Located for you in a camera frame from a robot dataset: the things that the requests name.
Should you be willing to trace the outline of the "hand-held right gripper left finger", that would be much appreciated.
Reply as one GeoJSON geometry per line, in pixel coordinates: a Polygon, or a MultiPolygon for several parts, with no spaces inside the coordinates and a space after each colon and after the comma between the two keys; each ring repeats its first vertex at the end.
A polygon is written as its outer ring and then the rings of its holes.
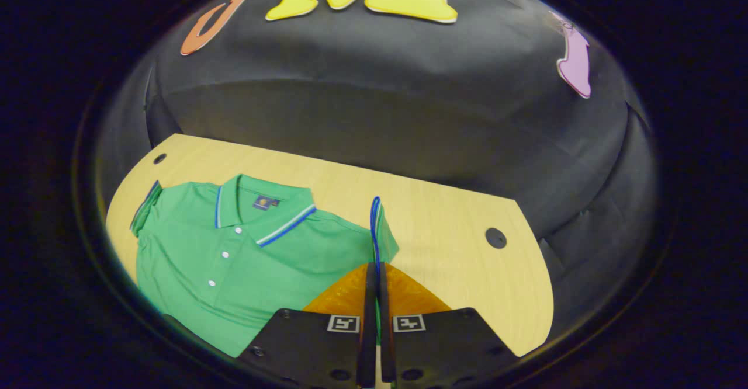
{"type": "Polygon", "coordinates": [[[355,268],[307,310],[281,308],[237,361],[286,388],[367,388],[376,381],[378,268],[355,268]]]}

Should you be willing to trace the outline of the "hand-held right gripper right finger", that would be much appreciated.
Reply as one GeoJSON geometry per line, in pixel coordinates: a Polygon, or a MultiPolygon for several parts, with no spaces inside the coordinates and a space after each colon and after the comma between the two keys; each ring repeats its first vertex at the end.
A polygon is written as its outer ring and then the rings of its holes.
{"type": "Polygon", "coordinates": [[[382,379],[393,388],[471,388],[519,362],[477,310],[449,308],[387,262],[379,308],[382,379]]]}

